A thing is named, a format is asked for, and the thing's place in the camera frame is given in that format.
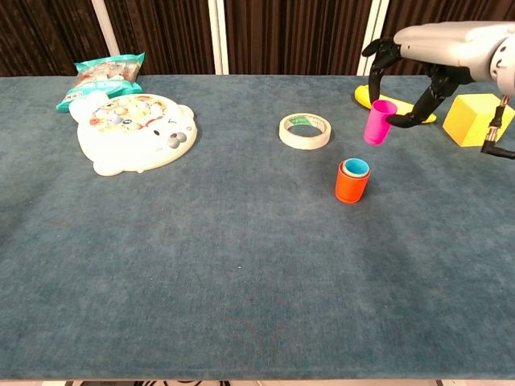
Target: dark curtain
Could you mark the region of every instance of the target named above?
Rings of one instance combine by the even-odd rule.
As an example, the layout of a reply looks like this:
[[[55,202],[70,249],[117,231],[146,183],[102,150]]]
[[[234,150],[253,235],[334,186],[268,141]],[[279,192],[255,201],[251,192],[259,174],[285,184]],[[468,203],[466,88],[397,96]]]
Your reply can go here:
[[[0,1],[0,76],[73,76],[107,55],[91,0]]]
[[[105,0],[121,53],[141,74],[214,74],[208,0]]]
[[[229,71],[355,75],[371,0],[225,0]]]
[[[404,27],[437,22],[515,20],[514,0],[390,0],[382,36],[394,36]],[[422,66],[402,60],[388,74],[423,74]]]

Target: snack bag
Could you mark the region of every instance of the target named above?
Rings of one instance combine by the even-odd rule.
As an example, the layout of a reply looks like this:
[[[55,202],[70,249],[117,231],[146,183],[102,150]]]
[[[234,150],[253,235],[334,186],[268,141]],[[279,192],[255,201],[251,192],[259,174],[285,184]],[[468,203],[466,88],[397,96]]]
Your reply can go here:
[[[145,52],[75,63],[78,71],[76,82],[56,106],[57,111],[67,113],[74,99],[86,97],[97,90],[105,92],[109,98],[142,92],[136,78],[144,59]]]

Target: yellow cube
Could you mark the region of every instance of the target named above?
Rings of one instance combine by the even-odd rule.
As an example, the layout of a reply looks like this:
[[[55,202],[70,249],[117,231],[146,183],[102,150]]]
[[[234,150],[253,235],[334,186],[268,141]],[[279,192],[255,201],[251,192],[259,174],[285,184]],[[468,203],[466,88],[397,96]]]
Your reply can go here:
[[[458,95],[443,122],[443,129],[461,147],[482,146],[501,100],[493,94]],[[502,126],[497,131],[497,140],[506,131],[515,116],[515,111],[505,107]]]

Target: bear-shaped toy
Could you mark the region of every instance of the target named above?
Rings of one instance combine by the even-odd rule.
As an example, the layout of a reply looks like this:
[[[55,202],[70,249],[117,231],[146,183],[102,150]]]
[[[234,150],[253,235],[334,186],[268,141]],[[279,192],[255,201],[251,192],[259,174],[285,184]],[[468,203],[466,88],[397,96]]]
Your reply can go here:
[[[80,148],[99,175],[161,167],[195,143],[197,129],[189,107],[152,94],[105,97],[90,95],[70,105],[79,123]]]

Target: masking tape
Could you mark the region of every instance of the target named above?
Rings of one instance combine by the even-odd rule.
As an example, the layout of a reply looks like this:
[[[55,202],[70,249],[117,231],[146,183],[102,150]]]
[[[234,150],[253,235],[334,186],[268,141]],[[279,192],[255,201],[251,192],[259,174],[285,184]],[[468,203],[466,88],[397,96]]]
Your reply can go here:
[[[304,137],[302,135],[293,134],[290,127],[295,125],[309,125],[320,131],[319,135],[314,137]],[[315,114],[296,113],[288,115],[281,120],[279,124],[279,137],[289,147],[301,150],[314,150],[325,146],[331,137],[331,124]]]

